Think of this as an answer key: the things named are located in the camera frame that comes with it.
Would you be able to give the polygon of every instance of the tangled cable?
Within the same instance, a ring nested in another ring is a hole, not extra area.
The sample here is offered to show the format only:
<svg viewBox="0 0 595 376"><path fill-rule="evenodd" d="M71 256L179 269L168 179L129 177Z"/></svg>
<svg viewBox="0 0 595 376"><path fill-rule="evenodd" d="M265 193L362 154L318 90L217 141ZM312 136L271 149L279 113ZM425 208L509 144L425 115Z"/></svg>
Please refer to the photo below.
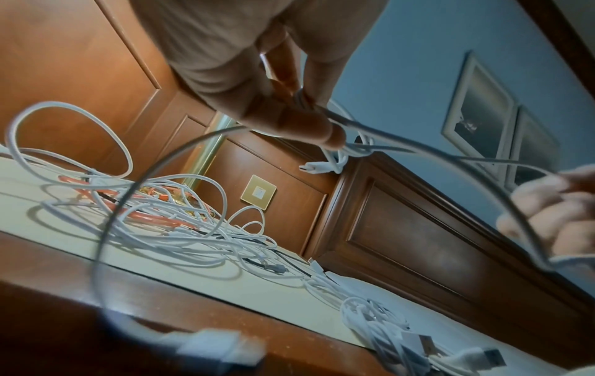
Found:
<svg viewBox="0 0 595 376"><path fill-rule="evenodd" d="M16 134L21 122L31 113L48 107L76 111L101 126L124 152L128 164L126 172L114 177L56 153L19 148ZM452 157L418 142L377 131L328 110L321 110L332 121L360 132L363 140L363 144L348 144L344 147L339 153L339 161L329 151L324 151L332 170L340 171L349 156L362 157L375 150L425 155L470 178L504 210L507 210L517 221L536 265L542 269L552 269L554 263L547 259L539 238L522 214L504 192L468 163L489 162L530 166L502 160L477 161L465 158L461 161L463 158ZM265 216L260 208L247 206L226 219L227 198L223 188L216 181L194 174L151 178L171 160L201 142L246 130L244 126L236 126L191 140L151 166L138 180L129 181L126 177L133 169L130 153L105 123L77 106L62 102L42 102L25 109L9 125L6 131L6 151L23 169L37 178L52 185L72 188L78 194L77 199L74 200L47 200L41 202L41 205L62 221L99 237L91 271L92 289L106 320L125 336L181 356L199 359L203 370L216 373L225 371L231 364L254 365L264 355L261 343L242 338L237 332L203 330L197 333L164 334L146 328L126 315L110 311L107 308L102 282L103 258L108 243L122 244L173 257L183 266L205 268L221 266L225 262L237 262L243 270L260 278L302 281L304 287L313 296L341 312L344 324L376 350L387 369L399 375L423 374L422 372L428 370L430 366L427 358L411 352L402 344L402 333L409 331L406 319L398 313L388 311L377 302L342 288L322 273L321 269L311 274L298 267L296 263L303 261L279 252L275 241L264 235ZM374 139L394 146L375 146ZM24 152L56 158L82 171L59 167ZM38 173L30 163L56 173L58 178L52 179ZM223 198L221 213L205 204L189 187L173 181L178 178L196 178L213 184ZM107 219L97 224L63 210L63 208L73 207ZM257 210L262 220L252 221L241 227L232 225L231 222L246 210ZM260 226L256 234L246 231L247 226L252 224ZM593 258L583 257L580 261L585 260L592 261ZM566 262L576 263L577 260L566 260Z"/></svg>

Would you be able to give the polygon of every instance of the hand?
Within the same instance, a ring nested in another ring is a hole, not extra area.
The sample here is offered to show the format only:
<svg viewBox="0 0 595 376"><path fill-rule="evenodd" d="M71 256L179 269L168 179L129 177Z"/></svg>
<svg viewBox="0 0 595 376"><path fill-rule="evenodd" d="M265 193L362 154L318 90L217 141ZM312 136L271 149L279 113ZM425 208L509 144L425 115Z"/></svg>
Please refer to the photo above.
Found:
<svg viewBox="0 0 595 376"><path fill-rule="evenodd" d="M511 199L551 255L595 253L595 165L529 181ZM518 237L508 214L500 216L496 226L503 234Z"/></svg>
<svg viewBox="0 0 595 376"><path fill-rule="evenodd" d="M345 132L295 107L299 49L304 95L326 106L349 57L387 0L132 0L169 64L207 104L240 123L328 149ZM275 78L261 67L265 54Z"/></svg>

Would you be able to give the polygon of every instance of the table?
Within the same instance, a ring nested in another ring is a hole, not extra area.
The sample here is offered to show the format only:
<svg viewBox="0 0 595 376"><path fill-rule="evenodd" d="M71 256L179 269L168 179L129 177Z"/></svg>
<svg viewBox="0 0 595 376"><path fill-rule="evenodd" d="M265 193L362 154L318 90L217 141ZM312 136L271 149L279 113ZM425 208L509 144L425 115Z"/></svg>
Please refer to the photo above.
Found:
<svg viewBox="0 0 595 376"><path fill-rule="evenodd" d="M128 343L101 322L89 266L87 259L0 232L2 372L185 374L175 359ZM238 374L389 375L367 349L120 269L108 268L106 276L110 308L146 325L241 330L265 340L261 365Z"/></svg>

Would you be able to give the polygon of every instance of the blue wall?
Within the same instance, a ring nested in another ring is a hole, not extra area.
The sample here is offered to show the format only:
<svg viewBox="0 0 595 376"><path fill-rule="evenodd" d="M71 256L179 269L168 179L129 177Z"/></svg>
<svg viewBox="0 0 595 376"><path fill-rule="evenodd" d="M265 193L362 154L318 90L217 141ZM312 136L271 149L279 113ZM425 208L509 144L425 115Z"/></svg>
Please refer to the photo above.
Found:
<svg viewBox="0 0 595 376"><path fill-rule="evenodd" d="M558 138L561 168L595 162L595 101L515 0L392 0L333 97L366 125L460 154L441 129L469 50ZM466 181L395 159L495 224L499 210Z"/></svg>

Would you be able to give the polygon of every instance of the picture frame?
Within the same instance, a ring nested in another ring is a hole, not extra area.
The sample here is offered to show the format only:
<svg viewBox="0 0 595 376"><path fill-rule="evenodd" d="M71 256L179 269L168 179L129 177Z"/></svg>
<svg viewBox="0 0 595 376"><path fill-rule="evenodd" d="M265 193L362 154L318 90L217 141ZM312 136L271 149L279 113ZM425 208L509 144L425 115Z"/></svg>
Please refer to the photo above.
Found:
<svg viewBox="0 0 595 376"><path fill-rule="evenodd" d="M442 135L464 155L507 159L517 110L515 97L470 52L452 97ZM476 166L504 185L505 165Z"/></svg>
<svg viewBox="0 0 595 376"><path fill-rule="evenodd" d="M560 163L560 143L525 106L521 106L514 127L510 159L556 172ZM508 166L505 188L512 192L520 184L545 176L525 167Z"/></svg>

